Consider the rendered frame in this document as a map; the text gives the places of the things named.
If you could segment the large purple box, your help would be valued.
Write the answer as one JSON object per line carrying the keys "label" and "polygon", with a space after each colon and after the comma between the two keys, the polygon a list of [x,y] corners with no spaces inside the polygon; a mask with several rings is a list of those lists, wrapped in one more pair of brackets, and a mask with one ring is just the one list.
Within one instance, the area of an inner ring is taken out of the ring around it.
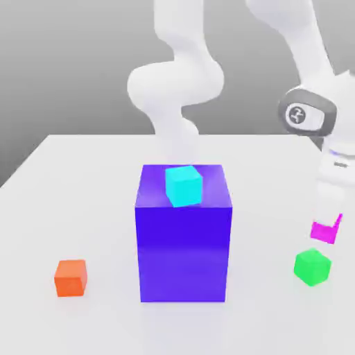
{"label": "large purple box", "polygon": [[145,164],[135,203],[142,302],[224,302],[232,201],[223,167],[197,165],[202,202],[174,207],[166,165]]}

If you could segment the small magenta cube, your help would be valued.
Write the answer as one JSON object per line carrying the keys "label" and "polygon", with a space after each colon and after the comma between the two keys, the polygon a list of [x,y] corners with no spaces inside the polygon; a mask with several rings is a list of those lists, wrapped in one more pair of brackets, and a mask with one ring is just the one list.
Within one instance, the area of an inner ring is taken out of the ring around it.
{"label": "small magenta cube", "polygon": [[310,237],[312,239],[317,239],[333,245],[335,243],[342,218],[343,215],[339,214],[333,226],[326,226],[318,222],[313,222]]}

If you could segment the small orange cube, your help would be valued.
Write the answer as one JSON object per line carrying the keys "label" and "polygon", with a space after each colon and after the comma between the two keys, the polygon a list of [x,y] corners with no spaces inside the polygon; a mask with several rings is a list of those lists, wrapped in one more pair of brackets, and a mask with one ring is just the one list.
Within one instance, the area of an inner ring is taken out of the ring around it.
{"label": "small orange cube", "polygon": [[79,297],[85,293],[87,267],[85,260],[59,261],[54,282],[58,297]]}

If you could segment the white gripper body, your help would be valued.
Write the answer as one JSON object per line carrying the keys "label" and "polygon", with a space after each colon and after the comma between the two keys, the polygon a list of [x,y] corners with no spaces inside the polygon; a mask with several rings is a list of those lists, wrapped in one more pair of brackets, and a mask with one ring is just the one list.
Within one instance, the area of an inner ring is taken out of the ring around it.
{"label": "white gripper body", "polygon": [[325,154],[318,171],[320,180],[332,184],[355,186],[355,157]]}

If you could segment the small green cube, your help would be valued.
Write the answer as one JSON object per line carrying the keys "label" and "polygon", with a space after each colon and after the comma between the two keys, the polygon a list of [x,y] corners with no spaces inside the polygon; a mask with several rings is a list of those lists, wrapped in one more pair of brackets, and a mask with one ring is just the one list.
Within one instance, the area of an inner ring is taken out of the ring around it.
{"label": "small green cube", "polygon": [[315,248],[297,254],[294,274],[308,286],[316,286],[329,277],[332,261]]}

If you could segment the small cyan cube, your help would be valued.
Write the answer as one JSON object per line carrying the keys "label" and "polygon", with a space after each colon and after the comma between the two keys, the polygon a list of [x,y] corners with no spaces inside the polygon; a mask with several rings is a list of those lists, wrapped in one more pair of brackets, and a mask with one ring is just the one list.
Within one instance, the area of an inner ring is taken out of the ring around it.
{"label": "small cyan cube", "polygon": [[202,176],[194,166],[165,170],[166,195],[173,207],[198,205],[202,202]]}

